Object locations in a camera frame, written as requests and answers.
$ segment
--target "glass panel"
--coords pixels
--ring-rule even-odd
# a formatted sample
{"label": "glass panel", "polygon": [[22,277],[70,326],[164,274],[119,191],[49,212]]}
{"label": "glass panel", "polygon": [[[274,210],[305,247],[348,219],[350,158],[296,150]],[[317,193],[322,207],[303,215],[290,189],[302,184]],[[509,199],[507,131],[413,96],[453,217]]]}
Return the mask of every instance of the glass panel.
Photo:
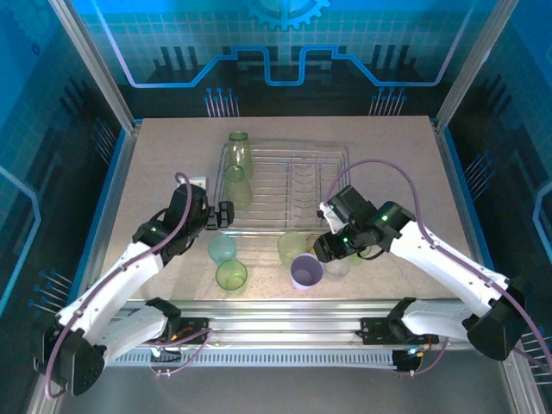
{"label": "glass panel", "polygon": [[[494,266],[532,281],[532,315],[545,336],[552,332],[551,21],[550,1],[519,2],[449,126]],[[538,348],[532,336],[525,341]],[[552,401],[551,376],[536,379]]]}
{"label": "glass panel", "polygon": [[121,130],[48,2],[0,1],[2,412],[27,409],[34,320],[67,301]]}
{"label": "glass panel", "polygon": [[74,3],[137,117],[434,116],[495,0]]}

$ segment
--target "beige tabletop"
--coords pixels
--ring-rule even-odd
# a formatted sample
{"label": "beige tabletop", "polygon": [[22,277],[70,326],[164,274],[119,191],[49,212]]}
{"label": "beige tabletop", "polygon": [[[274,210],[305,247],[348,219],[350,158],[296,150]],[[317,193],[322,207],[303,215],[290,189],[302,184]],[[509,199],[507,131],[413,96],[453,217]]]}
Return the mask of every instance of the beige tabletop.
{"label": "beige tabletop", "polygon": [[[350,162],[368,157],[401,165],[417,185],[426,225],[448,244],[469,254],[449,182],[427,116],[326,116],[146,119],[136,143],[115,226],[103,264],[107,270],[130,242],[141,223],[168,206],[175,189],[174,173],[206,176],[212,193],[221,151],[228,133],[249,132],[252,142],[282,138],[339,142]],[[351,183],[376,206],[387,200],[414,211],[404,179],[389,167],[360,166]],[[323,279],[298,291],[280,265],[276,237],[237,237],[238,259],[248,268],[248,284],[240,296],[220,289],[216,265],[207,255],[216,232],[203,232],[193,248],[173,259],[134,298],[267,299],[267,298],[452,298],[454,295],[426,273],[392,254],[352,267],[340,281]]]}

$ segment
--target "light blue cup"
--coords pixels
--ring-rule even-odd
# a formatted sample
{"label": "light blue cup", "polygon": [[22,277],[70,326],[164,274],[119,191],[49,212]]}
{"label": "light blue cup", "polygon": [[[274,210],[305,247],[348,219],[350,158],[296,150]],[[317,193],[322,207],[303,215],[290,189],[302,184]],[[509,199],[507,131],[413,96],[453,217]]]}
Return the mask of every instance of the light blue cup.
{"label": "light blue cup", "polygon": [[225,261],[237,260],[235,241],[227,235],[218,235],[215,237],[209,243],[207,252],[217,266],[221,266]]}

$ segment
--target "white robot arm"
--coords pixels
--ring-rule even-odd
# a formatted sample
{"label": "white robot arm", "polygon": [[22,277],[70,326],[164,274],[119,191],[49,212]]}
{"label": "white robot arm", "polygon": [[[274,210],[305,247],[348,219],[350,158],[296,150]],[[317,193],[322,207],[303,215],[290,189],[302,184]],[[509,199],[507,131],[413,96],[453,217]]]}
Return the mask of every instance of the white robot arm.
{"label": "white robot arm", "polygon": [[319,216],[326,218],[331,228],[315,243],[320,261],[341,259],[358,254],[368,246],[379,246],[382,251],[421,268],[462,301],[458,304],[403,299],[387,320],[390,333],[398,341],[421,335],[446,336],[470,341],[482,354],[498,361],[508,356],[525,330],[524,320],[495,288],[460,266],[458,261],[480,270],[525,306],[526,291],[530,287],[523,278],[508,280],[424,228],[432,239],[429,243],[408,210],[393,202],[376,209],[350,185],[328,203],[320,204],[320,208]]}
{"label": "white robot arm", "polygon": [[[79,395],[96,382],[107,364],[135,346],[146,341],[172,342],[207,327],[206,319],[180,317],[176,306],[160,298],[151,299],[135,313],[110,323],[127,300],[175,256],[185,253],[204,229],[225,228],[233,222],[231,202],[219,203],[219,211],[209,206],[205,178],[191,179],[190,184],[191,202],[186,218],[188,195],[186,185],[182,184],[173,193],[169,207],[138,228],[116,264],[86,293],[57,315],[37,321],[31,337],[36,371]],[[178,233],[169,240],[173,231]],[[161,245],[159,251],[152,249]],[[200,336],[195,341],[202,340],[204,337]],[[57,353],[53,351],[56,343],[60,344]],[[48,375],[50,360],[53,370]]]}

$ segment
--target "wire dish rack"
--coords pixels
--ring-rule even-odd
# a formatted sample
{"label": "wire dish rack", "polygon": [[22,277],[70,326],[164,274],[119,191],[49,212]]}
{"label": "wire dish rack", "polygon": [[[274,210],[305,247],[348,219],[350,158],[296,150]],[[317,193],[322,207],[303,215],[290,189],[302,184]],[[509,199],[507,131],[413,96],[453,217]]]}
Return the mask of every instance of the wire dish rack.
{"label": "wire dish rack", "polygon": [[[226,198],[223,172],[228,145],[223,147],[216,176],[215,203]],[[318,205],[334,178],[349,164],[344,146],[318,142],[252,141],[254,176],[249,181],[253,202],[237,210],[227,235],[277,235],[287,230],[322,234],[326,222],[317,217]],[[335,191],[350,183],[345,173]]]}

